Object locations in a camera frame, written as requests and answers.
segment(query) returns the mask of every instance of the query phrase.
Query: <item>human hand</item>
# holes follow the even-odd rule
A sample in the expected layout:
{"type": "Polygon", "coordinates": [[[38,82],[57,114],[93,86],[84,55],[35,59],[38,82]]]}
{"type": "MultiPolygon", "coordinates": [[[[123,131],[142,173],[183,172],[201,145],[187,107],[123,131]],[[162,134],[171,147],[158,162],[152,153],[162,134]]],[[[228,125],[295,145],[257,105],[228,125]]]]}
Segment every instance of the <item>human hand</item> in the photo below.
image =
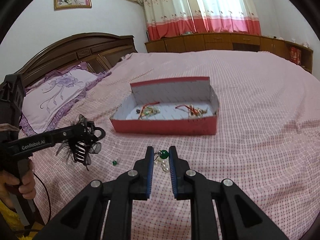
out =
{"type": "MultiPolygon", "coordinates": [[[[35,179],[33,175],[33,162],[29,160],[29,170],[27,173],[22,177],[22,185],[19,187],[19,192],[25,199],[34,199],[36,196],[36,189],[35,189],[35,179]]],[[[10,209],[13,209],[13,203],[9,197],[9,194],[4,186],[4,184],[8,185],[18,185],[20,183],[19,179],[14,177],[12,174],[8,173],[7,171],[0,172],[0,198],[3,203],[10,209]]]]}

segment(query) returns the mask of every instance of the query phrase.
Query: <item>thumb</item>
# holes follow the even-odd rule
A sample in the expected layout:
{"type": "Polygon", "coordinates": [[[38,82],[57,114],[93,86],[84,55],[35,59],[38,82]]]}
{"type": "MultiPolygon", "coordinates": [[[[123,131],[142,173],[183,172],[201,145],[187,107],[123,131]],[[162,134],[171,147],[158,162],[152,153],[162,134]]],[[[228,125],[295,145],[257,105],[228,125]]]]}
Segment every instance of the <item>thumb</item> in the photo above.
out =
{"type": "Polygon", "coordinates": [[[20,180],[7,171],[2,171],[0,175],[2,177],[2,181],[8,185],[20,184],[20,180]]]}

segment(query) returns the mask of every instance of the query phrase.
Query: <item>purple flower print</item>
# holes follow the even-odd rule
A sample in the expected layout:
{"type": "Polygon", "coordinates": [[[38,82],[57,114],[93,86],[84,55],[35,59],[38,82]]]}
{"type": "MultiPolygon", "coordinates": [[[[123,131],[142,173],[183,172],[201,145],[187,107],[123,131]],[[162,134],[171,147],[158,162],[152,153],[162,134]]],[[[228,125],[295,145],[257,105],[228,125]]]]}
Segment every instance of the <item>purple flower print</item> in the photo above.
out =
{"type": "Polygon", "coordinates": [[[48,113],[50,114],[50,108],[48,107],[48,104],[50,103],[51,99],[53,99],[53,103],[55,105],[57,105],[57,101],[56,101],[56,97],[60,94],[60,98],[61,100],[63,100],[63,95],[62,95],[62,92],[64,90],[64,88],[71,88],[71,87],[74,87],[74,86],[78,86],[80,83],[83,83],[83,82],[79,82],[79,80],[77,78],[75,78],[74,76],[72,76],[70,74],[70,72],[64,74],[63,76],[61,77],[58,77],[57,79],[55,80],[52,80],[51,82],[49,82],[49,89],[47,91],[44,91],[44,89],[42,90],[42,93],[47,93],[49,91],[51,91],[52,89],[54,89],[56,86],[57,87],[60,87],[59,91],[57,93],[55,93],[51,98],[47,99],[46,101],[44,101],[41,105],[40,105],[40,108],[43,109],[43,104],[44,103],[47,103],[46,104],[46,107],[47,107],[47,111],[48,113]]]}

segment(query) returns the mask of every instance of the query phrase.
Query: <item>red box on shelf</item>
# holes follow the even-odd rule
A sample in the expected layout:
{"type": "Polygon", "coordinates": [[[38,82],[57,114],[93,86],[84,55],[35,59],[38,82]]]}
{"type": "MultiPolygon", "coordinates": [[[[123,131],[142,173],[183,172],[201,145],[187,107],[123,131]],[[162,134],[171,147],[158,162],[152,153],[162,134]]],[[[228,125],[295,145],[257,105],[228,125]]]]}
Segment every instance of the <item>red box on shelf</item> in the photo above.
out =
{"type": "Polygon", "coordinates": [[[290,47],[290,61],[297,65],[301,65],[301,49],[290,47]]]}
{"type": "Polygon", "coordinates": [[[219,100],[209,77],[182,77],[131,83],[132,93],[110,117],[116,132],[160,135],[214,135],[217,132],[219,100]],[[159,113],[139,118],[144,105],[159,113]],[[190,116],[186,107],[206,110],[190,116]]]}

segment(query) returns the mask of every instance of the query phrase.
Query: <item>green bead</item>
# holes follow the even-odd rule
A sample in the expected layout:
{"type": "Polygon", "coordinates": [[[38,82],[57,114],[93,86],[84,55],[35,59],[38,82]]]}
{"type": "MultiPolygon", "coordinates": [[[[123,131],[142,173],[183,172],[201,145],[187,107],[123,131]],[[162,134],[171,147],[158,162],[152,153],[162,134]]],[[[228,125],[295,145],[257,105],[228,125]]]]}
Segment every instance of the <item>green bead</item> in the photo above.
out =
{"type": "Polygon", "coordinates": [[[160,158],[161,159],[166,159],[166,158],[168,158],[169,157],[169,153],[168,153],[168,151],[166,151],[166,150],[161,150],[160,151],[160,158]]]}

